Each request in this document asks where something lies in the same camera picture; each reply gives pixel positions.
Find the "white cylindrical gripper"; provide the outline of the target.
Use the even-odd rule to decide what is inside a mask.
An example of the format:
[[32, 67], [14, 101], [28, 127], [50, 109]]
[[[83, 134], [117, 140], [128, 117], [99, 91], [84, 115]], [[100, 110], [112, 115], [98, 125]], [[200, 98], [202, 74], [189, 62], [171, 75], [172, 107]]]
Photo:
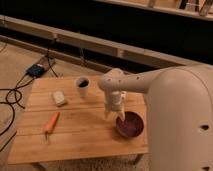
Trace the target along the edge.
[[125, 121], [125, 112], [122, 109], [123, 108], [123, 102], [126, 97], [125, 91], [113, 91], [113, 92], [107, 92], [105, 94], [105, 110], [104, 110], [104, 116], [105, 119], [107, 119], [111, 113], [111, 111], [117, 111], [118, 117]]

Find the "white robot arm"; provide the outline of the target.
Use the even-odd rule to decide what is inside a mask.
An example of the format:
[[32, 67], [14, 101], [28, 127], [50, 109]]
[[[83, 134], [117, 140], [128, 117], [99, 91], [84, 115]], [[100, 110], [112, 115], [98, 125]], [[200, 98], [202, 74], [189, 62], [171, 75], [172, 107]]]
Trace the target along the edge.
[[121, 93], [145, 95], [150, 171], [213, 171], [213, 65], [99, 78], [105, 112], [124, 116]]

